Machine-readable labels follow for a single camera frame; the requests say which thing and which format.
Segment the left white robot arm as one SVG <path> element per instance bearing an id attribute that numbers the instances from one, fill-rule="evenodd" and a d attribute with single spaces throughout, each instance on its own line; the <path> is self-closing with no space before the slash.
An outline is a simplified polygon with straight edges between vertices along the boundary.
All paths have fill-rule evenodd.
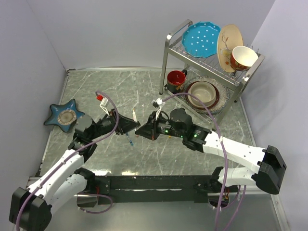
<path id="1" fill-rule="evenodd" d="M 16 230 L 43 231 L 53 213 L 78 193 L 98 192 L 93 172 L 82 167 L 94 153 L 97 142 L 113 133 L 123 135 L 140 123 L 112 109 L 95 122 L 91 116 L 77 119 L 73 140 L 58 162 L 26 189 L 12 195 L 9 221 Z"/>

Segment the blue marker pen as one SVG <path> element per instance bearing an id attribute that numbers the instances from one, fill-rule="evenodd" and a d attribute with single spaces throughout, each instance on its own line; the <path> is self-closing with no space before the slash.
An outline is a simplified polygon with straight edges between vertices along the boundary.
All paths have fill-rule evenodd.
<path id="1" fill-rule="evenodd" d="M 126 137 L 127 137 L 128 141 L 129 141 L 130 145 L 131 145 L 131 146 L 134 146 L 134 144 L 133 144 L 133 142 L 132 142 L 132 139 L 130 138 L 130 136 L 129 136 L 128 133 L 126 133 Z"/>

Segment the white yellow marker pen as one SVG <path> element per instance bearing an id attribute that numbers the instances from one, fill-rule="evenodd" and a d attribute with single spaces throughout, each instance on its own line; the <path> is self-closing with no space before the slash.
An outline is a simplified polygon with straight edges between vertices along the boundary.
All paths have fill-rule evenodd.
<path id="1" fill-rule="evenodd" d="M 138 120 L 137 120 L 136 113 L 135 113 L 135 110 L 134 110 L 134 109 L 132 109 L 132 116 L 133 116 L 133 120 L 134 120 L 135 122 L 137 122 Z"/>

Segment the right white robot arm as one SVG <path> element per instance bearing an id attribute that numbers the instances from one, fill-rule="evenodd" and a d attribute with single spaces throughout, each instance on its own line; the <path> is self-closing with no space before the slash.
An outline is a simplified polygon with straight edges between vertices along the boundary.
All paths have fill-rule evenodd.
<path id="1" fill-rule="evenodd" d="M 179 137 L 188 149 L 226 157 L 240 164 L 239 168 L 215 169 L 210 185 L 217 192 L 234 185 L 257 186 L 273 195 L 280 192 L 287 166 L 276 147 L 269 145 L 264 149 L 219 137 L 216 132 L 194 124 L 183 108 L 171 111 L 168 119 L 152 112 L 135 133 L 153 141 L 159 135 Z"/>

